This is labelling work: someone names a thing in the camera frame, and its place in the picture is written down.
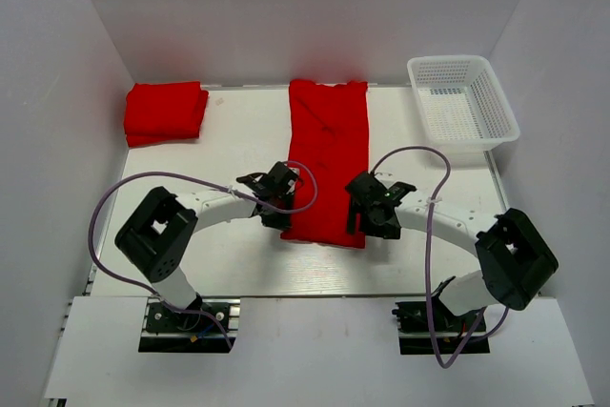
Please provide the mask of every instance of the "red towel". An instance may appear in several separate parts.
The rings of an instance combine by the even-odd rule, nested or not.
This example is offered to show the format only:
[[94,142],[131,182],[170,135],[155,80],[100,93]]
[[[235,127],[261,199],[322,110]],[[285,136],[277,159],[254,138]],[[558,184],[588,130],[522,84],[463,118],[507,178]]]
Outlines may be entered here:
[[[305,240],[343,247],[364,248],[364,234],[347,234],[350,196],[345,186],[369,168],[367,83],[350,82],[334,87],[295,80],[289,88],[293,138],[289,159],[309,167],[318,186],[318,197],[307,212],[293,214],[293,227],[285,240]],[[313,195],[309,176],[295,196],[295,207]]]
[[198,81],[133,86],[123,122],[128,145],[198,138],[207,103]]

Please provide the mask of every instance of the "white plastic basket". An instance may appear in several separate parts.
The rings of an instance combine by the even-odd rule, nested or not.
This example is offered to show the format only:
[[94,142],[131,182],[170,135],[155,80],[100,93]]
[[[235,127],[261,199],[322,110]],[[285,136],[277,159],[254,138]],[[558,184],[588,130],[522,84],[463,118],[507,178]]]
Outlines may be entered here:
[[517,120],[484,57],[416,57],[407,69],[430,146],[477,153],[519,137]]

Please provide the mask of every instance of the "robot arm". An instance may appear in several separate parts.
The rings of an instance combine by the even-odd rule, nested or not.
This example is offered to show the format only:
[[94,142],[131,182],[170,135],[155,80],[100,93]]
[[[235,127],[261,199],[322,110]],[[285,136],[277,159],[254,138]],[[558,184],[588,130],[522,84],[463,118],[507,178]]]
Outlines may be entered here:
[[[357,220],[366,235],[388,239],[400,238],[402,229],[426,231],[429,196],[414,186],[397,182],[388,187],[363,172],[346,190],[351,196],[348,231],[356,230]],[[435,313],[446,323],[492,304],[523,310],[559,266],[519,210],[491,215],[437,202],[433,221],[435,236],[473,254],[481,266],[449,278],[434,292]]]
[[197,310],[205,304],[179,267],[193,234],[223,221],[258,215],[264,226],[288,229],[289,215],[270,211],[260,202],[290,210],[297,180],[294,170],[278,162],[268,173],[237,178],[232,186],[257,201],[213,190],[176,195],[163,187],[154,188],[119,230],[114,243],[165,300]]

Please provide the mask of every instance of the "white platform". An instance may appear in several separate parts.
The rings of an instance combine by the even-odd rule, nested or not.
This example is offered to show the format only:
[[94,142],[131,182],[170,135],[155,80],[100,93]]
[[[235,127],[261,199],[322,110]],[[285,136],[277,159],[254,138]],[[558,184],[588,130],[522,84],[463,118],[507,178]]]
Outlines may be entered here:
[[[367,94],[370,161],[386,152],[421,143],[422,133],[410,88],[371,88]],[[124,176],[144,171],[195,175],[221,184],[237,176],[265,172],[288,157],[291,139],[288,89],[211,91],[201,138],[131,150]],[[467,167],[455,167],[441,193],[443,199],[468,209],[500,211],[492,175],[482,154]],[[427,153],[403,153],[380,169],[395,180],[430,192],[443,174]],[[120,190],[101,259],[114,271],[144,281],[114,247],[121,225],[158,185],[174,193],[199,190],[173,179],[146,178]],[[203,295],[410,295],[423,293],[424,235],[403,232],[399,241],[368,239],[366,250],[281,241],[258,219],[222,224],[195,235],[182,261],[191,283]],[[461,249],[435,240],[433,284],[478,268]],[[93,295],[143,295],[139,289],[103,274],[96,276]]]
[[[244,299],[228,355],[139,354],[143,297],[77,297],[45,396],[68,407],[537,406],[592,398],[555,299],[449,370],[401,356],[395,300]],[[490,323],[501,307],[488,313]]]

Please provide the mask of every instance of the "white wall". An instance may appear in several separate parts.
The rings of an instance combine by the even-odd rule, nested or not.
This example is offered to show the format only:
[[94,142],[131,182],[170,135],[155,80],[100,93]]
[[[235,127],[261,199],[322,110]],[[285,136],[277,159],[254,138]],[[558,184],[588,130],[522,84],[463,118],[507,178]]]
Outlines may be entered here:
[[132,84],[90,0],[0,0],[0,397],[38,405]]
[[610,0],[521,0],[492,65],[522,132],[495,151],[503,183],[559,259],[547,293],[610,405]]
[[518,0],[92,0],[138,81],[404,82],[417,55],[489,55]]

